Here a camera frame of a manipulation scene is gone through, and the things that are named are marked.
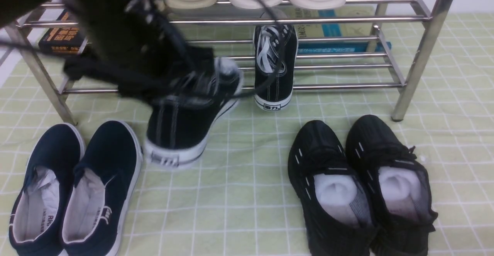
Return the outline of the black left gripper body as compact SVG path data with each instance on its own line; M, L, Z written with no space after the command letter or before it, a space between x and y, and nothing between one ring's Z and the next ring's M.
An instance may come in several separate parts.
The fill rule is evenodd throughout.
M210 47L155 36L90 36L89 55L65 55L63 71L117 86L125 97L158 103L166 96L209 100L217 94L215 54Z

